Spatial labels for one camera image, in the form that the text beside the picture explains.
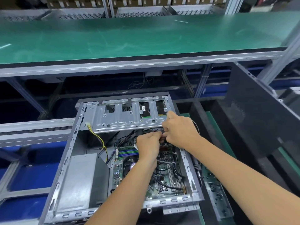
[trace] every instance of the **brown box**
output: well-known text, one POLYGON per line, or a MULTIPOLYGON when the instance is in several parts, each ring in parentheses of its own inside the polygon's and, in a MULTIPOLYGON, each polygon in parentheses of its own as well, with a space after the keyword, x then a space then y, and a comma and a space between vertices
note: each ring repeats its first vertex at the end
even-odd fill
POLYGON ((129 7, 139 7, 142 6, 142 0, 127 0, 129 7))
POLYGON ((172 0, 157 0, 158 6, 171 5, 172 0))
POLYGON ((173 0, 172 5, 185 5, 187 0, 173 0))
POLYGON ((200 0, 201 5, 212 4, 214 0, 200 0))
POLYGON ((64 0, 47 0, 49 9, 62 9, 66 7, 64 0))
POLYGON ((66 5, 66 8, 80 8, 80 1, 79 0, 64 0, 64 3, 66 5))
POLYGON ((156 6, 157 0, 142 0, 143 6, 156 6))
POLYGON ((96 1, 95 0, 79 0, 80 6, 82 8, 96 8, 96 1))
POLYGON ((112 0, 113 8, 127 7, 127 0, 112 0))
POLYGON ((226 2, 226 0, 214 0, 214 4, 222 4, 225 2, 226 2))
POLYGON ((187 5, 199 5, 200 0, 187 0, 187 5))
POLYGON ((17 10, 21 8, 17 5, 17 0, 0 0, 0 9, 17 10))

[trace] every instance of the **white label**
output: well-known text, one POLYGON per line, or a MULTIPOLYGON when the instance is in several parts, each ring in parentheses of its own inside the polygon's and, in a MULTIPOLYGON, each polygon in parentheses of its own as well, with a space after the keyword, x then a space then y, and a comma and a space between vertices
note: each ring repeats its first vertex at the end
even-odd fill
POLYGON ((59 4, 60 4, 60 7, 61 7, 61 8, 64 8, 64 7, 65 7, 63 1, 58 1, 58 2, 59 2, 59 4))

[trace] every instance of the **person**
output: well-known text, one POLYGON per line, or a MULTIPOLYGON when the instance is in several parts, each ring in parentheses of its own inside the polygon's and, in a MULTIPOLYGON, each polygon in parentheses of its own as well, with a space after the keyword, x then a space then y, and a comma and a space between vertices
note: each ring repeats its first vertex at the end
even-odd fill
POLYGON ((300 198, 201 137, 189 117, 179 117, 169 111, 162 125, 163 134, 158 131, 137 137, 138 162, 86 225, 136 224, 157 165, 161 137, 203 163, 253 224, 300 224, 300 198))

